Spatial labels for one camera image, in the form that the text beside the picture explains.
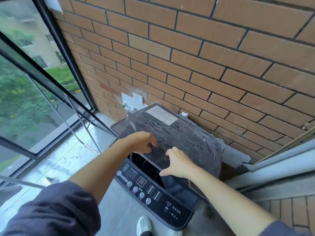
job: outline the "electrical outlet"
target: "electrical outlet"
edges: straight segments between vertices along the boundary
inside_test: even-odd
[[[143,97],[141,95],[134,93],[134,100],[136,103],[143,104]]]

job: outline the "washing machine lid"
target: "washing machine lid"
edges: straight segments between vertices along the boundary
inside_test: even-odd
[[[169,157],[165,152],[175,146],[187,154],[196,165],[219,177],[224,142],[191,120],[158,103],[130,114],[113,124],[111,129],[122,138],[138,131],[155,135],[157,147],[151,145],[152,152],[142,156],[159,170],[169,167]],[[174,180],[206,199],[201,190],[189,180],[178,177],[174,177]]]

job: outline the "label sticker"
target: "label sticker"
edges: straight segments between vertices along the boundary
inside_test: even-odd
[[[159,106],[152,107],[146,112],[167,125],[171,125],[173,122],[177,120],[175,116],[171,115],[170,113],[160,108]]]

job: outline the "sleeve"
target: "sleeve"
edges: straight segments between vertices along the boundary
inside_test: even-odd
[[[259,236],[312,236],[311,234],[299,234],[295,230],[291,229],[285,223],[277,220],[269,224]]]
[[[85,236],[100,230],[94,197],[77,184],[65,181],[43,189],[8,222],[2,236]]]

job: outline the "hand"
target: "hand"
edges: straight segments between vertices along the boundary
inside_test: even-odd
[[[192,168],[196,167],[191,159],[177,147],[168,149],[166,155],[169,156],[170,166],[161,170],[160,176],[173,175],[187,178],[188,173],[191,172]]]
[[[155,136],[145,131],[135,132],[124,138],[124,140],[130,147],[130,152],[135,153],[151,152],[151,148],[148,147],[149,143],[151,143],[155,147],[157,146],[157,140]]]

